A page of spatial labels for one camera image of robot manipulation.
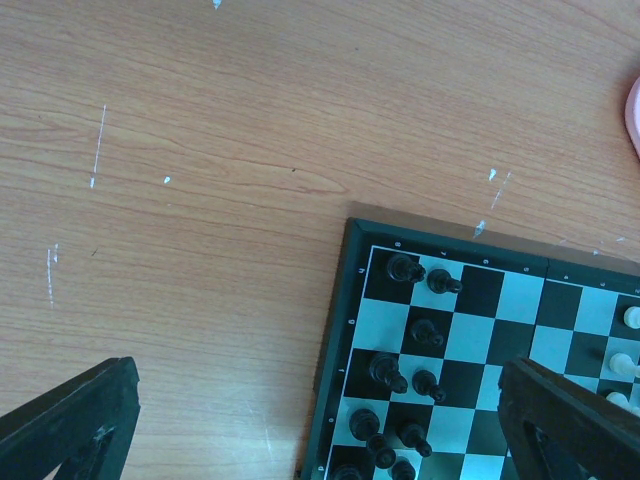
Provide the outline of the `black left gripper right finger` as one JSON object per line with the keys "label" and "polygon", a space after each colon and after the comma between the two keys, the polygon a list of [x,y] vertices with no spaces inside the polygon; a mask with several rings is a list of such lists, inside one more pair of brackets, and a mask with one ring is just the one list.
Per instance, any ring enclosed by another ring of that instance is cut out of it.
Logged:
{"label": "black left gripper right finger", "polygon": [[521,479],[637,479],[639,417],[528,359],[505,363],[498,415]]}

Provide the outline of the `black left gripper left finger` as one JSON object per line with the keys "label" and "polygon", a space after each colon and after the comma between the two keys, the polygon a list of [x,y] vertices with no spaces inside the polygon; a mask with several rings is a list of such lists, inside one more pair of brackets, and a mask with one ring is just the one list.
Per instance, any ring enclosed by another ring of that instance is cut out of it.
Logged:
{"label": "black left gripper left finger", "polygon": [[119,479],[139,417],[133,358],[109,358],[1,417],[1,477]]}

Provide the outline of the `black chess piece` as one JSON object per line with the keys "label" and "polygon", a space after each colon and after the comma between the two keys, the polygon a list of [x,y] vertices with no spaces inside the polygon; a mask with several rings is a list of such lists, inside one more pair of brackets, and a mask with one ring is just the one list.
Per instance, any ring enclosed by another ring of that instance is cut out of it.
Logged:
{"label": "black chess piece", "polygon": [[354,411],[349,418],[349,430],[356,440],[367,441],[379,432],[379,428],[379,418],[370,409],[360,408]]}
{"label": "black chess piece", "polygon": [[377,352],[369,362],[369,375],[394,393],[408,391],[408,381],[399,371],[398,358],[391,353]]}
{"label": "black chess piece", "polygon": [[388,445],[386,438],[382,434],[373,434],[366,441],[366,447],[377,468],[389,469],[395,464],[396,453]]}
{"label": "black chess piece", "polygon": [[358,466],[345,464],[336,468],[330,477],[331,480],[362,480],[362,474]]}
{"label": "black chess piece", "polygon": [[416,284],[426,277],[426,269],[406,254],[395,253],[387,262],[387,274],[396,282]]}

